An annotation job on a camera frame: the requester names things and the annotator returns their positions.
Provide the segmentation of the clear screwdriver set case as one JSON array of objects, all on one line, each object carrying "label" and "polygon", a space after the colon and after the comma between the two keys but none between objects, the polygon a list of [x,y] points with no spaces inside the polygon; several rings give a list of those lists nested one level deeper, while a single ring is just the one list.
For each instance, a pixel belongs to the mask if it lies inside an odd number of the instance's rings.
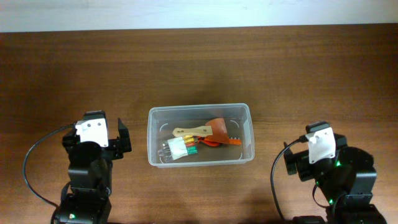
[{"label": "clear screwdriver set case", "polygon": [[197,154],[198,149],[193,136],[182,136],[162,142],[157,153],[161,162],[168,163]]}]

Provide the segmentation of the orange scraper wooden handle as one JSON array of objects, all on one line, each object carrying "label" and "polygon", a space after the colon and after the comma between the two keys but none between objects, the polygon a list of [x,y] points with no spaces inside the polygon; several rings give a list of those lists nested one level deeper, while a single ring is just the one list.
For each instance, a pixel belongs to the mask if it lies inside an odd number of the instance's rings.
[{"label": "orange scraper wooden handle", "polygon": [[229,144],[229,136],[223,118],[215,118],[207,122],[204,126],[195,128],[175,128],[172,131],[175,137],[198,136],[207,141]]}]

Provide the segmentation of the orange handled pliers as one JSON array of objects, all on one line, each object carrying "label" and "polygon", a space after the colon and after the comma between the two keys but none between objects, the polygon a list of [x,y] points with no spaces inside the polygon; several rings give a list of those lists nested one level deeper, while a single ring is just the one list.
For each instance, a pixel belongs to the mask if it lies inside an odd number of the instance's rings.
[{"label": "orange handled pliers", "polygon": [[210,147],[218,147],[218,146],[221,145],[221,143],[207,141],[207,140],[205,140],[204,138],[197,138],[195,141],[196,141],[196,142],[199,142],[199,143],[203,143],[203,144],[205,144],[205,145],[207,145],[207,146],[210,146]]}]

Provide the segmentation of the clear plastic container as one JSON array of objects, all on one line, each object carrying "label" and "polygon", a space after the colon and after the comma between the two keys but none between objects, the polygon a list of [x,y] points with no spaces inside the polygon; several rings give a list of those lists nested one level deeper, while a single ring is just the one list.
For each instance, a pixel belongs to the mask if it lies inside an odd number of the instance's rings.
[{"label": "clear plastic container", "polygon": [[244,164],[254,131],[244,103],[155,107],[147,126],[149,164],[158,168]]}]

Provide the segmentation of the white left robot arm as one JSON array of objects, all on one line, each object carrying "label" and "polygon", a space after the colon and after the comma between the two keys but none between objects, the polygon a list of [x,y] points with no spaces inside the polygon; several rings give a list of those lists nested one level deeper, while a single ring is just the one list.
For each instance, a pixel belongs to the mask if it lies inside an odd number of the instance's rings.
[{"label": "white left robot arm", "polygon": [[106,223],[111,211],[113,161],[132,151],[128,128],[118,120],[119,136],[108,137],[104,111],[89,111],[62,138],[70,165],[69,182],[52,223]]}]

